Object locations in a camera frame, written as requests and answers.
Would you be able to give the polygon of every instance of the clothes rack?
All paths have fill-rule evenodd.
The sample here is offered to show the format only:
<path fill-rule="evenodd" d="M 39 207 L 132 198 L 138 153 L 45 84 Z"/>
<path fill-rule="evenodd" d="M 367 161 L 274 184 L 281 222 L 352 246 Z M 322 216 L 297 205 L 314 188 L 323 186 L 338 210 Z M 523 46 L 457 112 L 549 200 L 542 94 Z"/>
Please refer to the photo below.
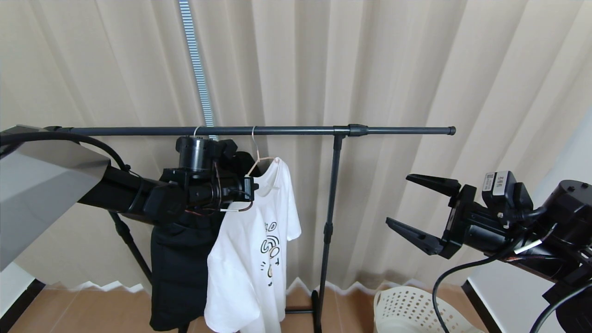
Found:
<path fill-rule="evenodd" d="M 456 128 L 450 127 L 368 127 L 360 124 L 347 126 L 233 126 L 233 127 L 55 127 L 57 132 L 69 132 L 87 136 L 185 136 L 185 135 L 333 135 L 333 160 L 331 164 L 331 179 L 329 199 L 327 204 L 327 220 L 323 230 L 323 259 L 321 262 L 320 287 L 318 292 L 312 292 L 311 309 L 286 309 L 286 313 L 312 313 L 314 333 L 321 333 L 321 316 L 325 283 L 327 280 L 327 265 L 329 263 L 329 245 L 333 234 L 333 211 L 337 193 L 337 176 L 339 174 L 339 159 L 345 137 L 364 135 L 454 135 Z M 122 227 L 123 221 L 117 214 L 112 214 L 116 228 L 124 239 L 134 258 L 140 264 L 144 274 L 150 280 L 150 270 L 134 244 L 129 229 Z"/>

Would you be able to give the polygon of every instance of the white plastic basket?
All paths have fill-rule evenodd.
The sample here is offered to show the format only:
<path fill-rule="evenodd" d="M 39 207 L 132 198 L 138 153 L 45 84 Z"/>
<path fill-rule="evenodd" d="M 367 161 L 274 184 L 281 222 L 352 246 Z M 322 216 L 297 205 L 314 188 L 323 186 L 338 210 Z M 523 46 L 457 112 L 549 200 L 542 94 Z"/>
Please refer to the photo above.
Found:
<path fill-rule="evenodd" d="M 455 308 L 438 298 L 438 309 L 451 333 L 483 333 Z M 395 287 L 374 296 L 377 333 L 442 333 L 432 305 L 432 294 L 414 287 Z"/>

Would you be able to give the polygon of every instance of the beige curtain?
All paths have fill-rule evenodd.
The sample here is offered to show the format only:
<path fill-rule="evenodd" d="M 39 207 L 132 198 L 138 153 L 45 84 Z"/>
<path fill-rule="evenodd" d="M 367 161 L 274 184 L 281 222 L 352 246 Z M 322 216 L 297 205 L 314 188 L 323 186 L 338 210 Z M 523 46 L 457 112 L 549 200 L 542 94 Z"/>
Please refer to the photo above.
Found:
<path fill-rule="evenodd" d="M 2 128 L 200 125 L 176 2 L 0 3 Z M 192 1 L 221 126 L 451 126 L 455 136 L 345 139 L 329 281 L 431 283 L 425 256 L 387 216 L 440 235 L 446 198 L 408 173 L 479 186 L 510 169 L 533 191 L 592 105 L 586 1 Z M 174 138 L 103 138 L 146 177 L 176 164 Z M 235 137 L 251 150 L 249 138 Z M 258 137 L 291 168 L 303 234 L 289 279 L 318 284 L 331 137 Z M 130 222 L 143 254 L 149 227 Z M 65 284 L 126 285 L 141 272 L 105 212 L 75 206 L 18 263 Z M 465 276 L 452 277 L 459 283 Z"/>

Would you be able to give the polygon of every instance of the gray panel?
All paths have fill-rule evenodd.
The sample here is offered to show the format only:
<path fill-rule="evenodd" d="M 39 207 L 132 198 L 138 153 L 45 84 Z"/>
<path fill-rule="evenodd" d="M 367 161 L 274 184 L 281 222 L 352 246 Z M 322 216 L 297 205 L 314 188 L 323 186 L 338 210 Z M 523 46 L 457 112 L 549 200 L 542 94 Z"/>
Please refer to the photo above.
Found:
<path fill-rule="evenodd" d="M 70 141 L 27 142 L 0 159 L 0 270 L 99 183 L 109 158 Z"/>

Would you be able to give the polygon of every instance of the floor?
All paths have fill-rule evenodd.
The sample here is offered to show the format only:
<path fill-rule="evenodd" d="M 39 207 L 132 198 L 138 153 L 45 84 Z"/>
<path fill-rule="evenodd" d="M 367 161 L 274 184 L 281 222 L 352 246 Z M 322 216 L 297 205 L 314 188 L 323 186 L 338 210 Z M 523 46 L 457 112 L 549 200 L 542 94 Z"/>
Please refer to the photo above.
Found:
<path fill-rule="evenodd" d="M 460 311 L 475 327 L 487 332 L 465 293 L 457 286 L 442 286 L 438 296 Z M 373 296 L 354 290 L 346 296 L 327 288 L 323 308 L 324 333 L 372 333 Z M 288 307 L 308 307 L 308 291 L 296 288 L 286 299 Z M 124 289 L 103 292 L 98 289 L 66 290 L 46 287 L 35 298 L 9 333 L 24 332 L 153 332 L 150 296 Z M 281 323 L 283 333 L 312 332 L 310 314 L 289 314 Z M 212 332 L 200 317 L 191 323 L 189 333 Z"/>

